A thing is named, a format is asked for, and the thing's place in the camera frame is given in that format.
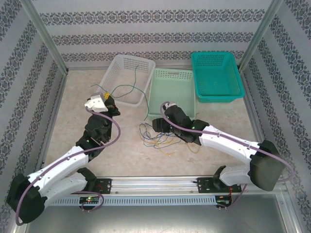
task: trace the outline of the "teal basket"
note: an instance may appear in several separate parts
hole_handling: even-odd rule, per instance
[[[163,102],[174,102],[190,119],[195,119],[195,89],[192,70],[155,68],[148,99],[150,120],[162,118]]]
[[[244,96],[243,84],[230,52],[194,52],[191,55],[199,102],[232,102]]]

